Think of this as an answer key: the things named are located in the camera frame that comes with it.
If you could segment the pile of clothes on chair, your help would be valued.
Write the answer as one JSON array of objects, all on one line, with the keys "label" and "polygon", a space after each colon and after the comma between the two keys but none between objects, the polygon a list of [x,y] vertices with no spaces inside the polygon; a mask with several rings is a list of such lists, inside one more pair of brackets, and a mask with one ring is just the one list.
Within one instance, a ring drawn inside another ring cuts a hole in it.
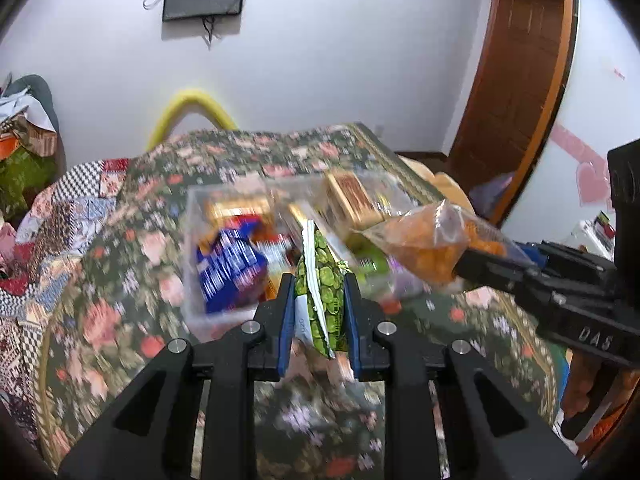
[{"label": "pile of clothes on chair", "polygon": [[60,125],[49,85],[30,74],[1,96],[1,217],[22,220],[36,196],[58,175]]}]

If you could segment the floral green bedspread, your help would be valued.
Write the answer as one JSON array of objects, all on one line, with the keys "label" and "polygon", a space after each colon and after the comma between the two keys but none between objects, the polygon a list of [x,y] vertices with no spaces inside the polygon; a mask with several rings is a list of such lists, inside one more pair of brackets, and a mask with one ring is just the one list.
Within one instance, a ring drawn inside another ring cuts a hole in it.
[{"label": "floral green bedspread", "polygon": [[[114,208],[70,272],[47,326],[36,377],[44,458],[57,467],[81,434],[168,340],[186,336],[180,308],[186,192],[196,184],[255,185],[343,168],[385,170],[421,204],[430,182],[362,125],[293,133],[201,130],[134,158]],[[435,342],[470,344],[553,422],[565,367],[509,295],[424,292],[390,304],[402,326]],[[286,377],[255,389],[257,472],[263,479],[378,479],[384,388],[355,382],[344,359],[292,350]]]}]

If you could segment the orange bread clear bag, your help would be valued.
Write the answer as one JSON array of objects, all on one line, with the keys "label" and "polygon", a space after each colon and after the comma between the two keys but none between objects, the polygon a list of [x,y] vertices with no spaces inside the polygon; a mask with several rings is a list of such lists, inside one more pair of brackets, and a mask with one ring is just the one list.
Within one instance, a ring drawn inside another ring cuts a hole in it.
[{"label": "orange bread clear bag", "polygon": [[468,249],[504,257],[508,243],[498,230],[472,212],[441,200],[389,218],[362,232],[409,272],[428,284],[446,286]]}]

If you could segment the brown wooden door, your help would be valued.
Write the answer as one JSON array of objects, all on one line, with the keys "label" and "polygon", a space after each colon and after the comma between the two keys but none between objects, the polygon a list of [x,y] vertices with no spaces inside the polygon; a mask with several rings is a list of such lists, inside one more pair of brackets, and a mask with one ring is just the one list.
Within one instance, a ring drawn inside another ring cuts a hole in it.
[{"label": "brown wooden door", "polygon": [[577,0],[490,0],[477,70],[449,167],[465,191],[512,177],[491,207],[500,226],[524,190],[558,112]]}]

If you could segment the patchwork quilt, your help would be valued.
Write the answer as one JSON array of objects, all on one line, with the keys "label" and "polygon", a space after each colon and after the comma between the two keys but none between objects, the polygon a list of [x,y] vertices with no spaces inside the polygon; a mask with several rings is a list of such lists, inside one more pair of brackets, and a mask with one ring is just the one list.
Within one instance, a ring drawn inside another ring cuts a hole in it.
[{"label": "patchwork quilt", "polygon": [[85,255],[125,182],[130,160],[84,162],[35,198],[6,236],[1,267],[1,404],[18,434],[36,446],[32,381],[43,331],[73,267]]}]

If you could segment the blue biscuit snack bag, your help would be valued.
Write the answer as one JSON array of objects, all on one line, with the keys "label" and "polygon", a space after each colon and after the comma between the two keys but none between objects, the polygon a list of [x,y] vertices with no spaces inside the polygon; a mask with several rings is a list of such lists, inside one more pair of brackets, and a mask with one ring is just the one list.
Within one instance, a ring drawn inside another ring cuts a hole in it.
[{"label": "blue biscuit snack bag", "polygon": [[268,275],[267,258],[250,237],[257,221],[221,229],[205,245],[196,248],[196,272],[206,314],[235,310],[254,304],[262,296]]}]

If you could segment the yellow fleece blanket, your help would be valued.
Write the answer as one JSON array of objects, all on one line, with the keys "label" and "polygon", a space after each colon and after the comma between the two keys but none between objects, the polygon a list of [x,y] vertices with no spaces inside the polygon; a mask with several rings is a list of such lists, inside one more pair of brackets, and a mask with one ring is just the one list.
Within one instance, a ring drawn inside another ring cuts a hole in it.
[{"label": "yellow fleece blanket", "polygon": [[434,188],[437,188],[439,193],[445,196],[451,203],[454,203],[466,209],[471,214],[474,214],[474,208],[469,197],[462,190],[462,187],[458,185],[449,174],[442,171],[434,174],[434,172],[424,165],[423,162],[418,162],[417,160],[405,156],[400,156],[400,159],[423,180],[430,182]]}]

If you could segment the square cracker pack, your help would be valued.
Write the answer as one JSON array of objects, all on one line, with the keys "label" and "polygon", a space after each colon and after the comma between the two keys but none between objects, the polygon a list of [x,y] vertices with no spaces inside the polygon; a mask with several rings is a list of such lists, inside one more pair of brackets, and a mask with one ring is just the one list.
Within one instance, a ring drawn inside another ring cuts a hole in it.
[{"label": "square cracker pack", "polygon": [[382,212],[376,208],[362,182],[353,172],[328,172],[326,197],[337,217],[349,228],[367,229],[384,219]]}]

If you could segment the clear plastic storage box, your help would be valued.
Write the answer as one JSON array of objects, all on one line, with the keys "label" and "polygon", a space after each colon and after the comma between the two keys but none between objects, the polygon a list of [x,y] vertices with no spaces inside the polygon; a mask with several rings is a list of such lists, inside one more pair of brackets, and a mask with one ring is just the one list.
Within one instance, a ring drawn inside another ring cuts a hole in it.
[{"label": "clear plastic storage box", "polygon": [[356,272],[363,296],[378,302],[396,299],[390,291],[390,271],[386,274],[361,274],[357,270],[354,255],[346,246],[347,238],[329,222],[329,214],[321,209],[326,195],[326,177],[322,174],[286,177],[280,180],[250,178],[244,183],[192,185],[186,192],[186,224],[183,248],[184,301],[181,313],[191,333],[201,341],[217,338],[228,328],[249,320],[255,313],[257,302],[248,306],[216,314],[206,314],[204,299],[198,284],[196,272],[196,248],[205,250],[229,221],[212,223],[207,220],[204,208],[209,200],[222,202],[233,197],[266,196],[271,203],[272,218],[262,219],[262,223],[272,223],[277,228],[289,232],[299,250],[303,252],[303,224],[314,220],[326,237],[333,255],[343,261],[349,270]]}]

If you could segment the purple white snack bar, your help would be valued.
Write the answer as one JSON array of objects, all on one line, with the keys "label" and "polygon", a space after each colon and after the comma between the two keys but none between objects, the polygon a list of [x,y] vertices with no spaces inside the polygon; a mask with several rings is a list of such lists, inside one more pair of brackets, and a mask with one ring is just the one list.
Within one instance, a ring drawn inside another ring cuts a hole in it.
[{"label": "purple white snack bar", "polygon": [[395,259],[390,258],[388,265],[390,266],[390,291],[396,299],[409,299],[430,291],[430,286]]}]

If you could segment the white wardrobe with hearts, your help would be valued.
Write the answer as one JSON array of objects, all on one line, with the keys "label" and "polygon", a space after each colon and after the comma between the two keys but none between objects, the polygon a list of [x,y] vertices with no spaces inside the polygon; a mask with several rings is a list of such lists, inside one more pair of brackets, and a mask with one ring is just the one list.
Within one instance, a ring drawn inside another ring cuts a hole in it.
[{"label": "white wardrobe with hearts", "polygon": [[614,219],[606,155],[638,137],[639,44],[611,0],[578,0],[561,105],[501,231],[520,242],[562,242],[601,212]]}]

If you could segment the long brown biscuit pack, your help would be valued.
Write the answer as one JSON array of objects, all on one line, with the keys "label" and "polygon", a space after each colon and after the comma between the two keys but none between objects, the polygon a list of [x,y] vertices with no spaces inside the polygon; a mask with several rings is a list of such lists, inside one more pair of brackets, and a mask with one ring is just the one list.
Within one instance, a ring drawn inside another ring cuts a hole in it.
[{"label": "long brown biscuit pack", "polygon": [[243,216],[270,220],[272,207],[266,196],[233,197],[222,202],[209,200],[205,205],[204,214],[212,223],[224,223],[228,219]]}]

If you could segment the green round jelly cup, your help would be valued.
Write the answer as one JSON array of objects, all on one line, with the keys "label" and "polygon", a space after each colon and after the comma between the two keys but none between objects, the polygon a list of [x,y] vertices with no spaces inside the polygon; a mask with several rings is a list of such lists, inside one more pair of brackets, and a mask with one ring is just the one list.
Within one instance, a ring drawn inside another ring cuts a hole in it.
[{"label": "green round jelly cup", "polygon": [[386,274],[390,270],[386,253],[367,237],[355,234],[349,237],[346,246],[354,255],[361,274]]}]

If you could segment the green snack packet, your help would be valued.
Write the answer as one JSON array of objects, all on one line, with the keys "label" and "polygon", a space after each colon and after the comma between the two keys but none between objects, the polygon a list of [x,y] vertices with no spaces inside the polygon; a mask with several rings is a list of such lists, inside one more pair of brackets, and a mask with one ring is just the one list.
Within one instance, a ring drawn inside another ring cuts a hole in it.
[{"label": "green snack packet", "polygon": [[294,336],[320,356],[345,348],[345,274],[314,220],[303,224],[303,252],[294,276]]}]

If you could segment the red white snack pack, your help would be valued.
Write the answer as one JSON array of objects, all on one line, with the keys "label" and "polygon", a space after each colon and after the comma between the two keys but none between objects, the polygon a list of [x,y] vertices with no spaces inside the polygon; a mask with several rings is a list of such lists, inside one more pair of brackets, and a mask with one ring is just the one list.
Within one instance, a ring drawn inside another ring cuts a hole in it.
[{"label": "red white snack pack", "polygon": [[294,273],[299,250],[292,235],[272,223],[261,223],[250,236],[250,241],[267,260],[265,296],[273,299],[279,290],[282,276]]}]

